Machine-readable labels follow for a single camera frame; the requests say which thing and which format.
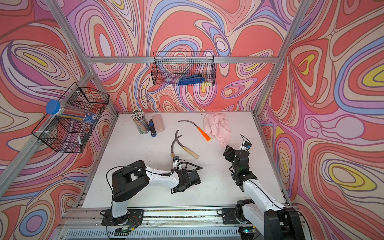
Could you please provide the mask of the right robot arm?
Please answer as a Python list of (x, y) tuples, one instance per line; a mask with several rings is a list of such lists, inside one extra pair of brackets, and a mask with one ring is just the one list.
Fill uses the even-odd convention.
[(235, 150), (226, 146), (223, 153), (232, 165), (231, 177), (249, 198), (238, 201), (232, 219), (240, 224), (252, 224), (265, 240), (311, 240), (307, 222), (294, 208), (275, 200), (250, 170), (249, 146)]

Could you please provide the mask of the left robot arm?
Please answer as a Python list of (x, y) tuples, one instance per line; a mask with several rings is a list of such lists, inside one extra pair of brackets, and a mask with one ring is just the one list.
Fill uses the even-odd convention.
[(112, 190), (112, 217), (114, 219), (128, 214), (128, 200), (147, 186), (169, 189), (171, 194), (182, 193), (201, 179), (198, 171), (203, 167), (186, 161), (179, 161), (170, 171), (162, 171), (147, 167), (142, 160), (120, 167), (112, 173), (109, 186)]

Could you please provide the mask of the wooden handled sickle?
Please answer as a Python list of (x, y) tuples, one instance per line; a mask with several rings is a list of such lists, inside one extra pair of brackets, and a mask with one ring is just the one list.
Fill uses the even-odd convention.
[(196, 154), (194, 151), (192, 151), (188, 147), (182, 145), (182, 143), (179, 141), (180, 136), (178, 135), (178, 133), (179, 133), (179, 130), (175, 132), (175, 139), (176, 139), (176, 142), (179, 144), (179, 146), (182, 147), (184, 151), (186, 151), (189, 155), (191, 155), (195, 159), (199, 159), (200, 156), (198, 154)]
[(173, 159), (175, 157), (175, 153), (174, 153), (174, 145), (175, 143), (177, 142), (177, 140), (182, 137), (182, 135), (179, 135), (177, 137), (175, 137), (175, 139), (173, 140), (172, 144), (171, 144), (171, 158)]

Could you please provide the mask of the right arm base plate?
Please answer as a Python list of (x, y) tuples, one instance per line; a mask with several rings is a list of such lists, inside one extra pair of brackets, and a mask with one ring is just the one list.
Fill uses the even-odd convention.
[(217, 211), (217, 214), (222, 217), (224, 225), (235, 225), (235, 224), (251, 224), (244, 217), (243, 207), (247, 204), (254, 204), (251, 199), (237, 201), (234, 208), (223, 208)]

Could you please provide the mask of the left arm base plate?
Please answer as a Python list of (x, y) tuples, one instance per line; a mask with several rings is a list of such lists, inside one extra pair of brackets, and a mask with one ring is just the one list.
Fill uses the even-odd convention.
[(143, 222), (144, 210), (128, 209), (127, 213), (121, 217), (114, 218), (112, 209), (102, 210), (100, 215), (103, 217), (102, 226), (131, 226), (138, 227)]

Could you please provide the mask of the pink terry rag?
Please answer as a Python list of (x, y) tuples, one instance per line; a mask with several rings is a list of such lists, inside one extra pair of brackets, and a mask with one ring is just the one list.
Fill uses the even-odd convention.
[(214, 136), (218, 140), (221, 148), (229, 145), (232, 130), (225, 114), (208, 113), (205, 115), (203, 123), (205, 133)]

